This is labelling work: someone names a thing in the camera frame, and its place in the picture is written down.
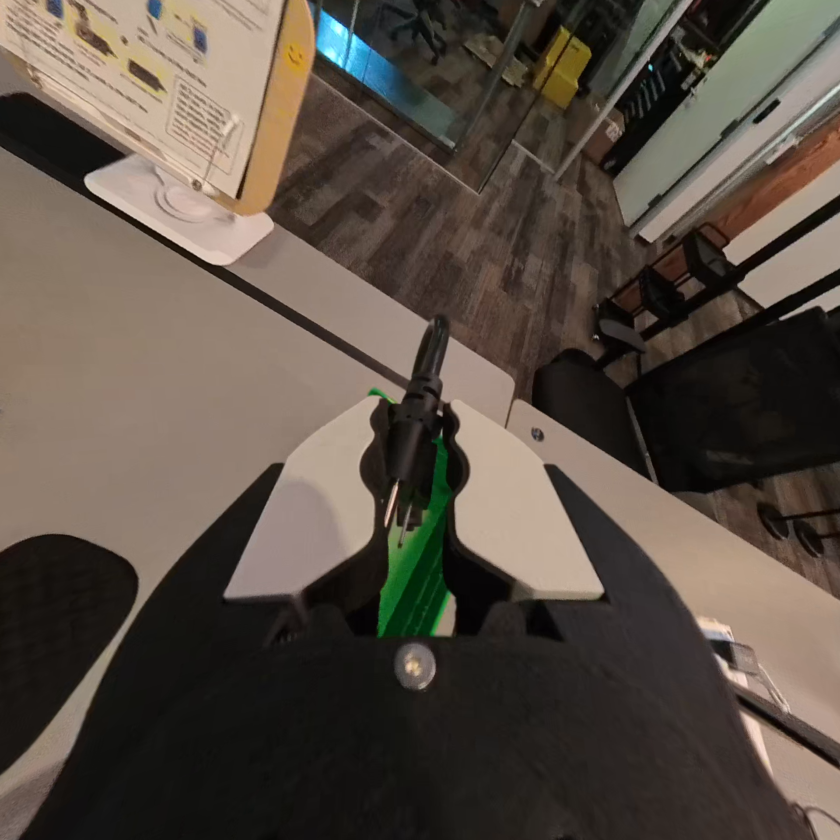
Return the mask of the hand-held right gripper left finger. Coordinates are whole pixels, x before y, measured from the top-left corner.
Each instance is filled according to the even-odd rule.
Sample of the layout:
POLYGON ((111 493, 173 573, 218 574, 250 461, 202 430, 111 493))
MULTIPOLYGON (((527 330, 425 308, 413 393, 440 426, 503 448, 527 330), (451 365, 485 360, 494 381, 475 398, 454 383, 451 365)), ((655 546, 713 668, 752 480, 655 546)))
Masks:
POLYGON ((287 457, 227 583, 227 602, 302 602, 375 535, 375 495, 361 463, 381 404, 366 396, 287 457))

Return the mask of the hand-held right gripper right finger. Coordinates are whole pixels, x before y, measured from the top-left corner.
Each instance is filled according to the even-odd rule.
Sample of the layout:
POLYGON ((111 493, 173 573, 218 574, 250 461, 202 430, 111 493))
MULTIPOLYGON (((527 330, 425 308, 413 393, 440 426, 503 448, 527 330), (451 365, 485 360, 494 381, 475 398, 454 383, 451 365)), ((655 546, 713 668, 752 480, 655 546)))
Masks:
POLYGON ((597 601, 604 586, 546 470, 529 446, 460 400, 451 458, 465 458, 451 532, 469 560, 518 599, 597 601))

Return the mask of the green plastic bin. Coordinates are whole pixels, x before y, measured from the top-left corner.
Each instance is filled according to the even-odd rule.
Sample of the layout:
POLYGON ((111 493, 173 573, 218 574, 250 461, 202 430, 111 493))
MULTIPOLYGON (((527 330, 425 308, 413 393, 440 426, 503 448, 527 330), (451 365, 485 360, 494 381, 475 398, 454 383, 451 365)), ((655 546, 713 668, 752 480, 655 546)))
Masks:
POLYGON ((407 530, 404 539, 400 538, 402 525, 396 512, 385 529, 389 565, 381 589, 379 637, 433 635, 449 600, 443 574, 443 547, 451 490, 446 478, 448 453, 443 420, 443 410, 439 406, 427 507, 421 512, 418 523, 407 530))

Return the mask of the small white device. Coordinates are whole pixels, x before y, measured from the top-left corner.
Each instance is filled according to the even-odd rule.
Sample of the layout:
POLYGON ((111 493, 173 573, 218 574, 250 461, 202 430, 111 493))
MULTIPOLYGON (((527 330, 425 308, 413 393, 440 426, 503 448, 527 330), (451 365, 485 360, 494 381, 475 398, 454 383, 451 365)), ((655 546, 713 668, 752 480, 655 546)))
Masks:
POLYGON ((729 625, 705 616, 697 616, 696 623, 730 681, 746 687, 749 679, 760 680, 762 670, 758 656, 751 646, 735 638, 729 625))

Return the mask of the black mesh office chair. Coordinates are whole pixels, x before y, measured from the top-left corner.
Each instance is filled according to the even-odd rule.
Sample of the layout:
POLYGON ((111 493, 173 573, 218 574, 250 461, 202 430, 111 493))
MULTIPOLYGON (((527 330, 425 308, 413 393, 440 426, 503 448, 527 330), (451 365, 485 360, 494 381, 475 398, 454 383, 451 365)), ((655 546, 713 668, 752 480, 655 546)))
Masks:
POLYGON ((838 308, 721 335, 627 386, 564 350, 536 370, 531 404, 673 494, 838 467, 838 308))

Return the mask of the cardboard box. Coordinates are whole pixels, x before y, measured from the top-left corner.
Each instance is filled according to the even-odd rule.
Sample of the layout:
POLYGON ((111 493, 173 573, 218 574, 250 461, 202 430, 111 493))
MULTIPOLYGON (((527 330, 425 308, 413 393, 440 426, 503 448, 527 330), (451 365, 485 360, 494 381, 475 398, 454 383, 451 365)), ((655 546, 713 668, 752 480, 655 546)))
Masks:
MULTIPOLYGON (((589 124, 604 112, 605 104, 606 100, 594 93, 572 100, 565 118, 565 141, 569 146, 574 146, 581 140, 589 124)), ((623 114, 617 108, 612 108, 583 147, 584 157, 595 165, 600 165, 623 136, 624 130, 623 114)))

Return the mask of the yellow container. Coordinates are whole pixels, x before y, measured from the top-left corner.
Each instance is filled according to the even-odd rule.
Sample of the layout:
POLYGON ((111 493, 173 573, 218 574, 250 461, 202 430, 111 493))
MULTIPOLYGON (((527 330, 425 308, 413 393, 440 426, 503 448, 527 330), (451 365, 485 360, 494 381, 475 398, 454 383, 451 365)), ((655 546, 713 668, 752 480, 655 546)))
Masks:
POLYGON ((579 90, 581 75, 592 58, 590 47, 560 27, 533 72, 532 88, 561 110, 579 90))

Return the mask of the instruction sign on white stand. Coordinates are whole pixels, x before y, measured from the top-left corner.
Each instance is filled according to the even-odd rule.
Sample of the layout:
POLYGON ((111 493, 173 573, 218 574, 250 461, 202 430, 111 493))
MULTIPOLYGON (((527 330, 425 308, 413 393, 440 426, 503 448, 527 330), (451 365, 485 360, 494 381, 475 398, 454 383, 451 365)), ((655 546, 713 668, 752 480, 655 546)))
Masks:
POLYGON ((267 238, 316 55, 304 1, 3 1, 3 53, 129 150, 85 187, 213 266, 267 238))

